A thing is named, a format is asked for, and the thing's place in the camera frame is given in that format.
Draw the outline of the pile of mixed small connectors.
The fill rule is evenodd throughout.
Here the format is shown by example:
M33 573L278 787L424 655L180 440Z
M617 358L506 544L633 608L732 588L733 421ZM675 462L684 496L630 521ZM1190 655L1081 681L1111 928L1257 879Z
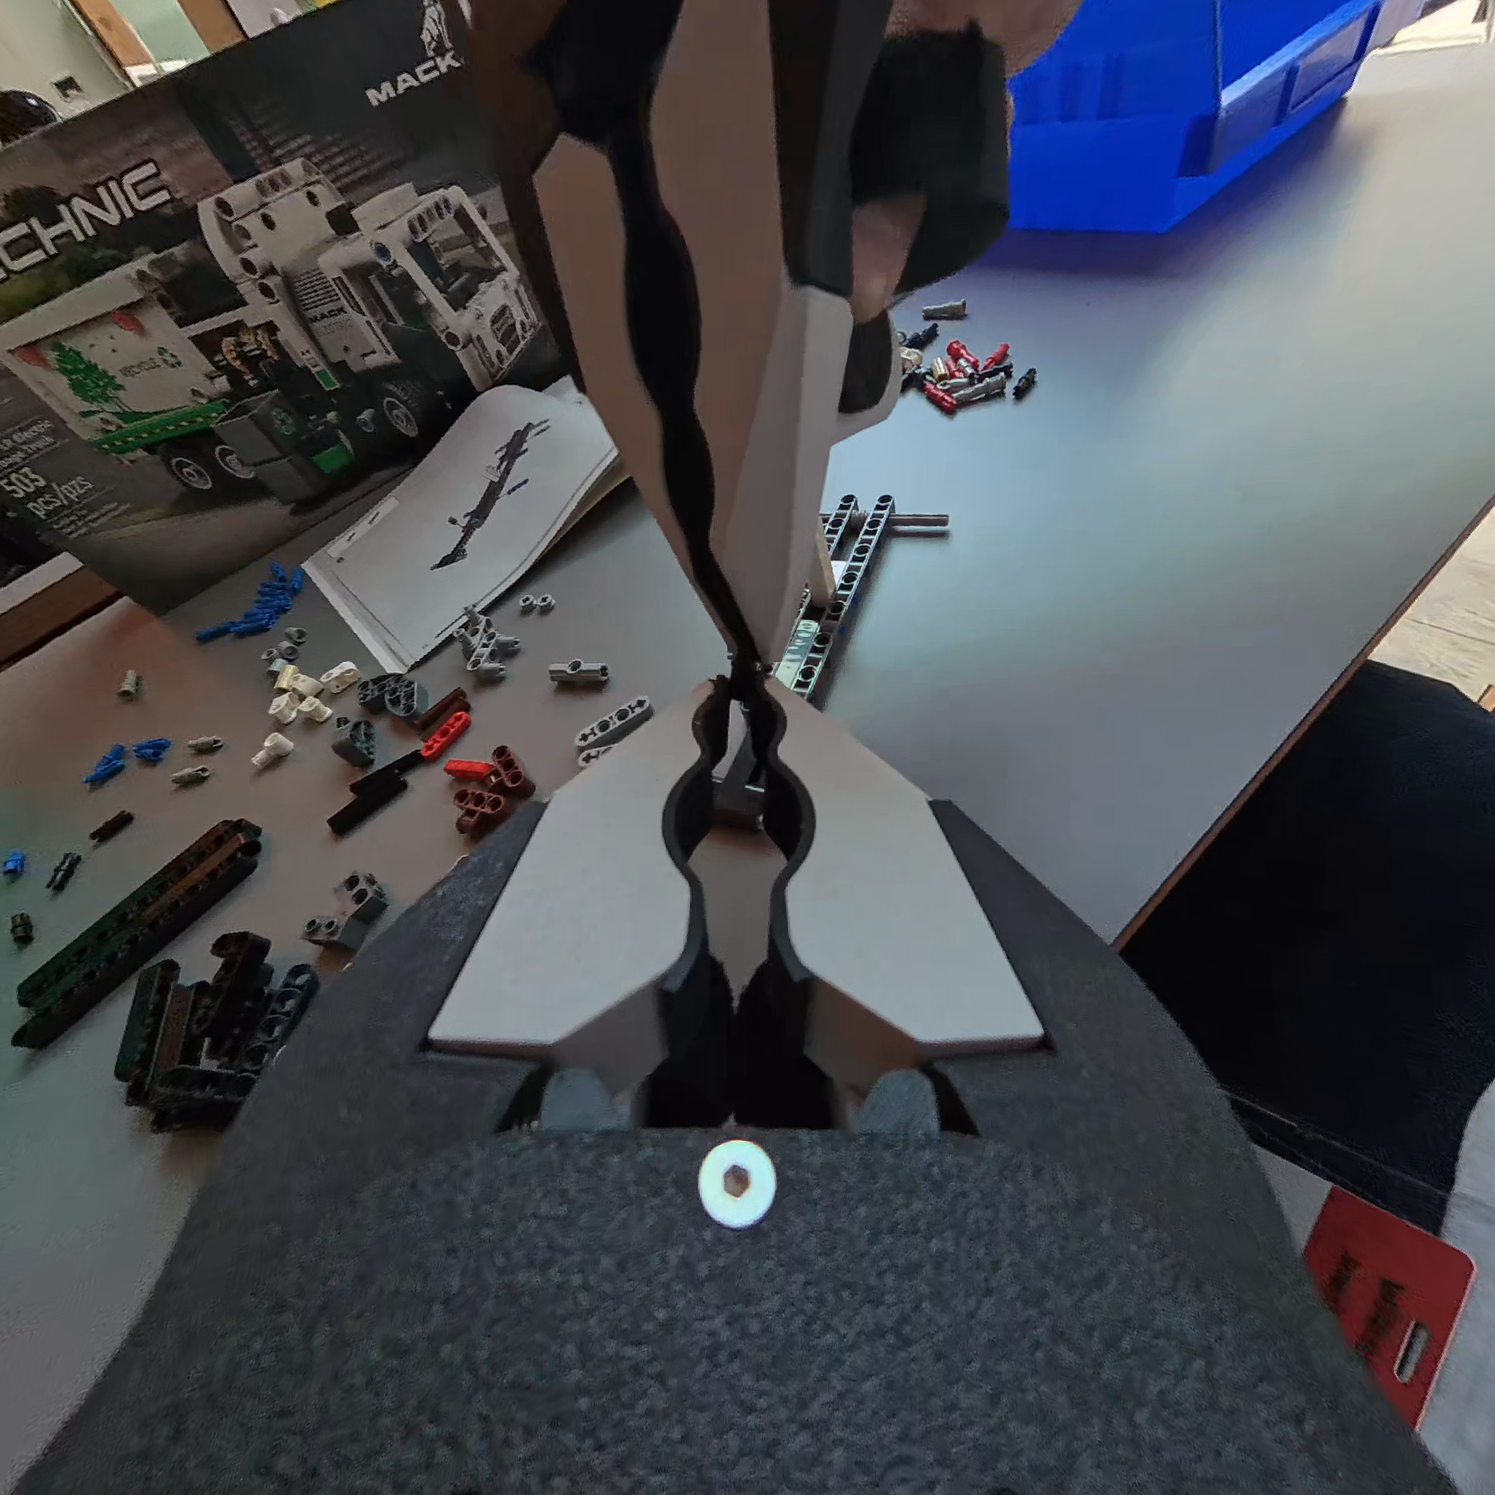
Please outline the pile of mixed small connectors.
M938 323L894 331L899 393L920 396L940 416L953 419L990 401L1026 401L1037 388L1037 367L1019 365L1009 343L978 352L962 339L938 345L938 331Z

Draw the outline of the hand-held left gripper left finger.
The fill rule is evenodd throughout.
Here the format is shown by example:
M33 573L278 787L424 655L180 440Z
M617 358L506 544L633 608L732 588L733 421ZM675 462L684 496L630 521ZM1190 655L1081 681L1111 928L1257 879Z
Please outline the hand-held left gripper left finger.
M732 1112L732 988L693 852L732 688L713 679L551 795L427 1045L595 1073L644 1125Z

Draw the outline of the pile of short black beams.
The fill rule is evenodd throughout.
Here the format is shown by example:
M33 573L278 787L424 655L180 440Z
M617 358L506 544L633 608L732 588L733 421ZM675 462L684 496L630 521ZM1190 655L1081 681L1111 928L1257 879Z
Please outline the pile of short black beams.
M128 1001L113 1076L158 1137L225 1130L321 992L309 962L277 972L251 931L216 936L211 957L197 984L174 959L146 966Z

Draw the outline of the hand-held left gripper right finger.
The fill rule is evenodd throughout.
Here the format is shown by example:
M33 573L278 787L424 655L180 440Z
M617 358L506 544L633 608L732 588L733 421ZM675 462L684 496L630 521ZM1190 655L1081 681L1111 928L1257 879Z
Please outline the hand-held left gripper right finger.
M886 1073L1040 1051L940 808L777 681L745 718L784 866L736 1001L736 1121L828 1130Z

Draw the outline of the person's right hand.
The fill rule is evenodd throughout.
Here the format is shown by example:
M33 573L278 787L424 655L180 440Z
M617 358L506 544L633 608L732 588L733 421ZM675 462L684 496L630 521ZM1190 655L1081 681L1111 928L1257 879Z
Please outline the person's right hand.
M1079 4L893 4L852 139L850 314L973 265L1009 217L1010 81Z

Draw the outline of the toy truck set box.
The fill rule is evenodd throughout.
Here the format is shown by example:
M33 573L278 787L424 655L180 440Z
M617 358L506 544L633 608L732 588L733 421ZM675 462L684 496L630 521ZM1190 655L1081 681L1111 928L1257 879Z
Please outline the toy truck set box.
M3 544L155 613L558 352L476 4L336 4L3 147Z

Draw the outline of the pile of blue pins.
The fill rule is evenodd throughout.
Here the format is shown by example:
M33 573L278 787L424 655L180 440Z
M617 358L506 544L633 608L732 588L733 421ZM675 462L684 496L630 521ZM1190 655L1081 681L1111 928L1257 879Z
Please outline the pile of blue pins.
M216 639L249 639L265 635L282 623L289 608L298 602L305 588L302 570L285 570L270 561L265 579L255 584L255 593L238 619L227 619L215 627L197 628L197 645L211 645Z

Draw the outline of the red badge tag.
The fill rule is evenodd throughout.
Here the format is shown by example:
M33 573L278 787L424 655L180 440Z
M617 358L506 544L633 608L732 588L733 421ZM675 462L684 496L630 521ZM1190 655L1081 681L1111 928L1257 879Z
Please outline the red badge tag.
M1300 1259L1348 1347L1407 1428L1420 1431L1478 1279L1473 1259L1337 1184Z

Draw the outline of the cluster of white connectors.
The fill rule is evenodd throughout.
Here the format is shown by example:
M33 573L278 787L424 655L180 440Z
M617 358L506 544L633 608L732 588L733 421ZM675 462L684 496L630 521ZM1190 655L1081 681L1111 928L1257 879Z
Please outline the cluster of white connectors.
M331 720L331 705L336 697L358 683L362 670L353 663L338 663L321 676L308 676L298 665L286 663L273 676L273 693L268 702L268 720L273 729L264 737L261 749L251 756L254 772L265 772L282 763L294 750L289 728L298 723L324 725Z

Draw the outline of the black chair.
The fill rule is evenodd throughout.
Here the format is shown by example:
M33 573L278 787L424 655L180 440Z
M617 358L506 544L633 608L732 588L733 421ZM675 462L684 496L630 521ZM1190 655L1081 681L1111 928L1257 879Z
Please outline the black chair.
M1119 954L1259 1148L1440 1235L1491 1087L1491 714L1361 665Z

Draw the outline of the brown flat board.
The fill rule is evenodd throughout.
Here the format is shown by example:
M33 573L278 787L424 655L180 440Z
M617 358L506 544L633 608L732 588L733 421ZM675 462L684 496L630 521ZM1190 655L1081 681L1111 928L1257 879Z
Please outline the brown flat board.
M57 553L3 584L3 670L38 652L70 628L122 601L122 593Z

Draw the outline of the black grey beam assembly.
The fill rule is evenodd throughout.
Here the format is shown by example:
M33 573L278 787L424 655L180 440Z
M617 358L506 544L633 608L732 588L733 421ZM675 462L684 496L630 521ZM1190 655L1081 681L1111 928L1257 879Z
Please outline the black grey beam assembly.
M776 663L776 681L815 709L825 707L834 674L850 643L860 596L877 575L880 557L893 539L947 537L947 512L902 512L893 496L860 507L846 494L819 516L825 561L805 590L788 643ZM732 763L713 785L713 822L758 833L763 825L763 769L750 737L743 734Z

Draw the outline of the long black beam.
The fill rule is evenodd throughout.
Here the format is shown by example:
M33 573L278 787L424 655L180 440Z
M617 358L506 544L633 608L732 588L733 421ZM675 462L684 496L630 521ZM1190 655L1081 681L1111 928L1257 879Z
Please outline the long black beam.
M155 949L146 959L133 954L133 959L127 962L124 970L128 970L128 979L133 979L142 968L146 968L168 945L162 945L159 949ZM75 988L70 993L65 993L61 1000L48 1001L45 1007L36 1010L36 1012L26 1012L23 1010L23 1023L18 1024L18 1029L9 1038L13 1047L23 1047L23 1051L40 1051L48 1043L55 1043L73 1023L78 1023L79 1016L84 1016L101 1000L105 1000L113 988L119 988L124 980L117 980L119 970L111 970L104 979L92 979L87 985Z
M251 820L215 822L21 980L18 1007L36 1012L111 970L124 980L133 954L146 959L255 869L261 840Z

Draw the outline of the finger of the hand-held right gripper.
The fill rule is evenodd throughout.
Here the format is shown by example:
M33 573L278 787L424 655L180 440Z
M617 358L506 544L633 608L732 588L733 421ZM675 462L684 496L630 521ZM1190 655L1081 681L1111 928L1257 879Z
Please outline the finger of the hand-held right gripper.
M841 414L850 309L784 268L766 4L683 4L648 134L700 311L705 547L761 663L776 663L810 582L830 450L890 416L898 365L869 411Z
M613 161L572 134L532 174L576 377L736 670L750 628L711 551L713 458L696 411L700 309L644 147Z

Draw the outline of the instruction booklet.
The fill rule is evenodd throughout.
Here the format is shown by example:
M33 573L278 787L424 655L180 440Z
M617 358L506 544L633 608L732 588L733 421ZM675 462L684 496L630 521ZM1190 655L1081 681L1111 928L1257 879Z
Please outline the instruction booklet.
M480 393L380 503L316 551L305 578L386 670L424 663L626 478L568 377Z

